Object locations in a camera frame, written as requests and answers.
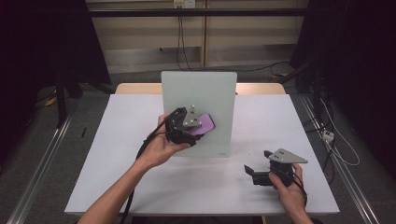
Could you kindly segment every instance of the gray floor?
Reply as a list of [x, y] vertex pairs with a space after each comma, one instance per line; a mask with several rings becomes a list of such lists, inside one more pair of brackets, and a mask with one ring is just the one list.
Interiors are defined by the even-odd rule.
[[[268, 62], [287, 60], [288, 57], [286, 55], [290, 55], [292, 47], [274, 47], [274, 49], [276, 48], [279, 51], [283, 49], [283, 53], [279, 53], [278, 55], [284, 55], [284, 57], [274, 56], [273, 58], [265, 58], [262, 55], [274, 55], [267, 54], [268, 51], [263, 50], [265, 48], [250, 48], [250, 51], [247, 48], [247, 53], [245, 56], [242, 54], [242, 57], [239, 54], [234, 54], [235, 49], [217, 50], [218, 63], [216, 65], [232, 65], [224, 68], [243, 70], [247, 68], [260, 68], [263, 64], [268, 64]], [[191, 52], [191, 57], [197, 59], [198, 51], [196, 49], [188, 50]], [[111, 79], [114, 82], [111, 86], [112, 88], [115, 88], [121, 82], [158, 82], [159, 74], [162, 70], [178, 69], [175, 63], [176, 51], [174, 49], [165, 49], [164, 51], [150, 49], [145, 52], [143, 50], [139, 50], [138, 52], [136, 55], [131, 51], [124, 51], [121, 54], [122, 56], [118, 56], [120, 58], [119, 60], [116, 60], [116, 52], [105, 52], [107, 66], [112, 71]], [[259, 65], [252, 65], [257, 62], [251, 60], [255, 58], [254, 55], [256, 55], [257, 59], [262, 60], [262, 62], [257, 63]], [[270, 68], [254, 72], [238, 72], [238, 81], [267, 82], [270, 79], [274, 81], [276, 77], [271, 77], [271, 74], [283, 74], [291, 70], [286, 64], [280, 64], [274, 66], [272, 72]], [[290, 81], [284, 87], [287, 94], [290, 95], [301, 121], [309, 120], [293, 82]], [[40, 191], [35, 196], [35, 201], [31, 205], [25, 223], [74, 223], [78, 220], [77, 217], [65, 214], [63, 210], [73, 190], [73, 182], [78, 177], [90, 149], [108, 101], [108, 95], [86, 85], [82, 85], [82, 88], [84, 95], [81, 99], [67, 99], [69, 105], [78, 102], [77, 113], [72, 118], [64, 140], [49, 167], [49, 171], [46, 173], [46, 178], [41, 185]], [[396, 207], [395, 180], [373, 158], [364, 142], [352, 132], [352, 127], [343, 116], [342, 111], [337, 108], [336, 103], [333, 103], [332, 107], [337, 129], [357, 150], [361, 158], [361, 164], [359, 166], [349, 167], [350, 172], [355, 176], [363, 193], [373, 206], [380, 223], [394, 223], [394, 220], [396, 220], [396, 213], [394, 212], [394, 208]], [[55, 132], [56, 123], [56, 105], [37, 109], [25, 136], [20, 141], [14, 153], [9, 156], [7, 163], [4, 164], [3, 174], [0, 176], [0, 223], [7, 222], [19, 198], [26, 189], [29, 180], [35, 172], [35, 168], [40, 163], [50, 143], [50, 139]], [[310, 124], [305, 128], [309, 130], [313, 126]], [[318, 134], [312, 132], [308, 133], [307, 136], [318, 156], [319, 162], [323, 164], [326, 158], [326, 151], [321, 140], [318, 138]], [[355, 155], [351, 152], [348, 145], [338, 135], [336, 135], [335, 139], [336, 145], [343, 157], [348, 161], [356, 160]], [[328, 176], [332, 174], [331, 164], [327, 166], [325, 173]], [[324, 223], [364, 223], [359, 210], [348, 193], [344, 181], [337, 172], [335, 172], [335, 178], [330, 184], [330, 187], [341, 213], [318, 218]], [[230, 220], [228, 218], [221, 221], [222, 223], [248, 223], [244, 219]], [[192, 218], [188, 223], [208, 223], [208, 220]], [[267, 217], [267, 223], [290, 223], [290, 220], [286, 216]]]

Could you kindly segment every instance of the person's right hand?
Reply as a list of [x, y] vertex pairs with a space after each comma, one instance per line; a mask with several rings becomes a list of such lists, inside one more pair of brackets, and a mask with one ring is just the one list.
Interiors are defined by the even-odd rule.
[[[303, 169], [296, 163], [292, 166], [295, 170], [295, 175], [299, 177], [294, 177], [294, 180], [302, 186], [303, 183], [301, 183], [300, 180], [303, 180]], [[279, 192], [280, 201], [286, 213], [291, 217], [294, 223], [312, 223], [308, 214], [305, 212], [304, 195], [300, 188], [294, 183], [286, 187], [279, 176], [272, 172], [269, 174], [269, 177], [275, 189]]]

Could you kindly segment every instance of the white tabletop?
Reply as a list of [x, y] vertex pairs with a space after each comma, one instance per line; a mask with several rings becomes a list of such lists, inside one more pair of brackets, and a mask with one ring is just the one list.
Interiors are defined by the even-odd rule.
[[[82, 215], [128, 169], [162, 112], [161, 95], [110, 97], [66, 213]], [[246, 164], [255, 171], [268, 171], [263, 151], [280, 147], [308, 160], [302, 164], [307, 212], [339, 212], [288, 95], [236, 96], [231, 157], [171, 158], [143, 177], [130, 212], [134, 216], [282, 214], [276, 191], [254, 186], [244, 170]]]

